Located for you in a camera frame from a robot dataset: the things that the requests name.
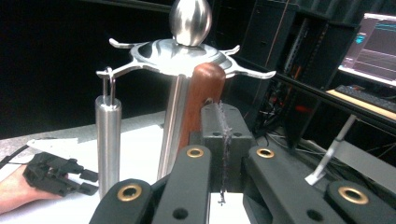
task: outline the computer monitor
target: computer monitor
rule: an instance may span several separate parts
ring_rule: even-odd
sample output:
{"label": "computer monitor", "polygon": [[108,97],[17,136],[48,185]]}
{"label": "computer monitor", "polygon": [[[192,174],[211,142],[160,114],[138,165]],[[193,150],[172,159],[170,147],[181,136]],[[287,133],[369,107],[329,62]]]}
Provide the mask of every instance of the computer monitor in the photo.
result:
{"label": "computer monitor", "polygon": [[396,17],[365,13],[338,69],[396,87]]}

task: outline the keyboard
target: keyboard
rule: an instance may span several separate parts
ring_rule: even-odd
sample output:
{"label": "keyboard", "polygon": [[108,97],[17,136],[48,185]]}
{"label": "keyboard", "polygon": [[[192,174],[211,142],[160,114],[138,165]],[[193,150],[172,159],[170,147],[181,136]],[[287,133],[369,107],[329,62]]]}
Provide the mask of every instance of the keyboard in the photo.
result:
{"label": "keyboard", "polygon": [[375,105],[377,107],[388,110],[392,113],[396,113],[396,104],[395,103],[381,99],[381,98],[374,96],[370,93],[367,93],[364,91],[359,91],[359,90],[353,89],[352,87],[343,86],[343,85],[335,88],[334,90],[338,91],[340,93],[343,93],[344,95],[353,97],[357,100],[363,101],[367,104]]}

